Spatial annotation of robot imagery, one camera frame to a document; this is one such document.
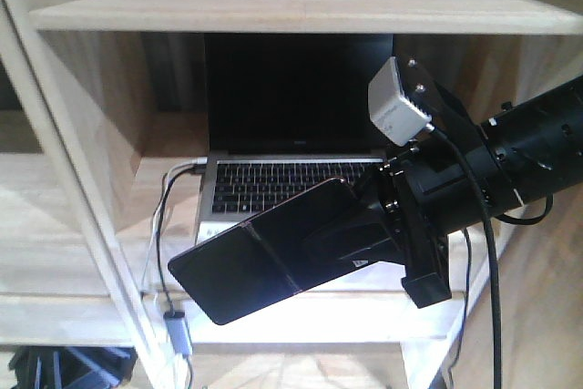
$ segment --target silver laptop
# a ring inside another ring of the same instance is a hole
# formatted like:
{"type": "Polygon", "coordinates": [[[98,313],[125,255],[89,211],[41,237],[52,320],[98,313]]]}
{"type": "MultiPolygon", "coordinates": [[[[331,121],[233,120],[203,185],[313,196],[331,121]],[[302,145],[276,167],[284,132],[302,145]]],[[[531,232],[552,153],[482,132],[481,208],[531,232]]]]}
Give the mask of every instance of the silver laptop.
{"type": "Polygon", "coordinates": [[[197,243],[382,161],[367,90],[392,50],[389,35],[205,35],[210,153],[197,243]]]}

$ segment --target smartphone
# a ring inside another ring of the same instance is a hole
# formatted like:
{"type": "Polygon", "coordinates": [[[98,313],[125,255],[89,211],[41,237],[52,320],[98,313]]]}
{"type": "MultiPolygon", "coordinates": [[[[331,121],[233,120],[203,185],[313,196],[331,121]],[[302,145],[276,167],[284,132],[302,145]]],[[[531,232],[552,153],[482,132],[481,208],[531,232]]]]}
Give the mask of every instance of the smartphone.
{"type": "Polygon", "coordinates": [[[169,270],[214,323],[235,321],[366,265],[319,261],[309,239],[357,205],[344,179],[327,179],[174,257],[169,270]]]}

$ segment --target laptop keyboard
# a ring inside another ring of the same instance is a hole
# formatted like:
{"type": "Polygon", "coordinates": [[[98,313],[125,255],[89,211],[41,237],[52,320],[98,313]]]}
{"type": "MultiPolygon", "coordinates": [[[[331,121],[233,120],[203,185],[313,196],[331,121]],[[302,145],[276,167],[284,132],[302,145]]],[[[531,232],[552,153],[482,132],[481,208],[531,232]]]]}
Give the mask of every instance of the laptop keyboard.
{"type": "Polygon", "coordinates": [[[217,165],[213,213],[257,213],[273,207],[330,177],[354,183],[366,162],[220,163],[217,165]]]}

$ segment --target cable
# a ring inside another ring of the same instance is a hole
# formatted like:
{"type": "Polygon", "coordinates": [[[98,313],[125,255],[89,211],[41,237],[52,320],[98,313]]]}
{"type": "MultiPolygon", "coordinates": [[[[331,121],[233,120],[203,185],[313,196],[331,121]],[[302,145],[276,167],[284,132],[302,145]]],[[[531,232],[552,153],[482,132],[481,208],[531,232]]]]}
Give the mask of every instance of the cable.
{"type": "Polygon", "coordinates": [[[465,293],[464,293],[464,314],[462,315],[462,326],[459,329],[459,340],[457,341],[457,350],[455,351],[454,360],[447,367],[447,375],[449,376],[449,384],[451,389],[454,389],[454,377],[452,376],[452,371],[459,361],[459,356],[462,353],[462,342],[464,341],[465,333],[465,323],[467,322],[467,309],[469,305],[469,293],[470,293],[470,275],[472,271],[472,241],[470,240],[470,235],[467,232],[467,228],[462,229],[465,237],[465,245],[467,247],[467,265],[465,266],[465,293]]]}
{"type": "Polygon", "coordinates": [[[492,222],[484,199],[484,194],[477,182],[476,175],[469,163],[465,159],[462,151],[452,142],[449,137],[431,124],[428,124],[428,130],[431,135],[443,141],[455,154],[458,164],[465,173],[470,188],[474,192],[478,201],[482,224],[484,225],[484,234],[486,235],[486,246],[488,253],[488,265],[490,269],[490,301],[492,305],[492,341],[493,341],[493,386],[494,389],[502,389],[502,312],[500,309],[500,282],[498,279],[498,259],[496,256],[496,239],[492,222]]]}
{"type": "Polygon", "coordinates": [[[207,164],[206,157],[197,157],[195,159],[183,161],[175,166],[172,166],[169,169],[169,171],[166,172],[162,176],[162,184],[161,184],[162,190],[160,193],[158,204],[156,205],[156,208],[154,209],[154,213],[152,214],[152,220],[150,222],[150,227],[151,227],[150,238],[149,238],[148,251],[147,251],[147,256],[146,256],[146,264],[144,265],[144,271],[142,272],[141,279],[139,282],[140,290],[144,290],[144,281],[146,280],[146,273],[148,272],[150,254],[152,252],[152,249],[154,248],[154,244],[155,244],[155,240],[156,240],[155,235],[156,235],[156,228],[157,228],[157,224],[158,224],[158,217],[159,217],[159,213],[160,213],[160,206],[162,203],[162,198],[164,197],[164,193],[166,192],[166,190],[168,190],[169,178],[171,178],[172,173],[174,173],[178,169],[194,168],[195,172],[199,173],[199,170],[203,169],[206,164],[207,164]]]}
{"type": "Polygon", "coordinates": [[[189,368],[189,382],[187,383],[185,388],[192,389],[192,384],[194,383],[194,370],[192,369],[192,363],[190,362],[189,357],[187,355],[183,355],[182,357],[184,358],[184,361],[186,362],[186,365],[189,368]]]}
{"type": "Polygon", "coordinates": [[[512,225],[537,225],[540,221],[542,221],[548,213],[553,209],[553,195],[548,195],[545,199],[545,210],[542,214],[535,216],[534,218],[513,218],[512,216],[508,216],[506,214],[500,214],[496,216],[496,219],[510,223],[512,225]]]}
{"type": "Polygon", "coordinates": [[[194,170],[194,166],[190,166],[189,168],[185,168],[168,180],[168,186],[166,187],[166,190],[164,191],[164,194],[162,195],[161,202],[159,204],[158,224],[156,226],[156,232],[154,233],[154,238],[156,241],[156,261],[157,261],[157,265],[158,265],[158,274],[160,277],[160,283],[162,285],[162,291],[164,291],[164,294],[166,295],[166,301],[168,302],[168,305],[169,305],[169,308],[170,308],[170,311],[172,314],[174,314],[176,312],[176,310],[174,308],[174,302],[172,302],[172,300],[170,298],[170,292],[169,292],[168,286],[166,285],[166,282],[164,281],[164,272],[162,271],[162,256],[160,253],[160,235],[162,233],[162,222],[164,221],[164,211],[166,210],[166,203],[168,202],[168,197],[169,197],[170,191],[172,190],[172,186],[174,185],[174,182],[178,178],[180,178],[185,173],[190,173],[192,170],[194,170]]]}

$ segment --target laptop screen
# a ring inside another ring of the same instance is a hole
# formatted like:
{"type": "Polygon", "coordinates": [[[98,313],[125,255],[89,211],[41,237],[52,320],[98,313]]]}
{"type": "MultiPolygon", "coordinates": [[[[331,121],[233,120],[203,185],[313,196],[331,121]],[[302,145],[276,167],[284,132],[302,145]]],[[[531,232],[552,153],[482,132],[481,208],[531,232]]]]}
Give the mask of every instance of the laptop screen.
{"type": "Polygon", "coordinates": [[[368,115],[368,83],[389,35],[206,34],[212,149],[359,151],[387,140],[368,115]]]}

